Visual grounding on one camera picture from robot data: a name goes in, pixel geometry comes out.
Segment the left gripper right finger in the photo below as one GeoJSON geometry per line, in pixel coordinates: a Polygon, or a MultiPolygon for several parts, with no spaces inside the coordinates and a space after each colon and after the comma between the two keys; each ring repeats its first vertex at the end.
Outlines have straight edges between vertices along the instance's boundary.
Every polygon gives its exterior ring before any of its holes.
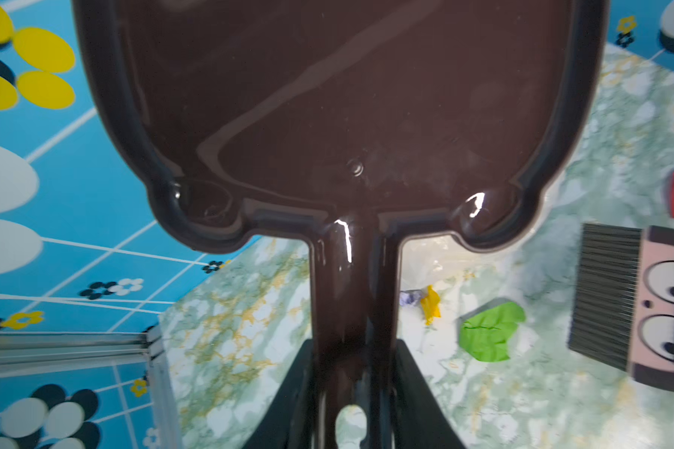
{"type": "Polygon", "coordinates": [[[394,439],[396,448],[465,448],[403,340],[394,353],[394,439]]]}

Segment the black pink hand brush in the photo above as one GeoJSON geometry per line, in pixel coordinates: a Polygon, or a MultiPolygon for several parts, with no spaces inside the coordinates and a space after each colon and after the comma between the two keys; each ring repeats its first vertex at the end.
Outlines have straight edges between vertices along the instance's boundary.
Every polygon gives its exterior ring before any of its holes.
{"type": "Polygon", "coordinates": [[[568,347],[674,392],[674,229],[584,225],[568,347]]]}

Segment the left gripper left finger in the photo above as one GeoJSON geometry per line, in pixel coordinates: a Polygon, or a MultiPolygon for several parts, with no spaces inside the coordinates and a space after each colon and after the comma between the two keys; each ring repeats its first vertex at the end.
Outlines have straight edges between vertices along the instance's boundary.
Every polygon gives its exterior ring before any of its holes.
{"type": "Polygon", "coordinates": [[[264,417],[243,449],[311,448],[315,375],[313,341],[306,340],[264,417]]]}

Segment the black dustpan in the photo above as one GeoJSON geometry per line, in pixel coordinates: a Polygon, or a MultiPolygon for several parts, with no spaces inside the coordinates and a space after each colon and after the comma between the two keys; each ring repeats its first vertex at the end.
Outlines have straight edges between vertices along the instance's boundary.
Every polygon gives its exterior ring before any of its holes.
{"type": "Polygon", "coordinates": [[[101,121],[159,224],[310,249],[311,448],[396,448],[402,249],[537,222],[589,115],[606,1],[77,1],[101,121]]]}

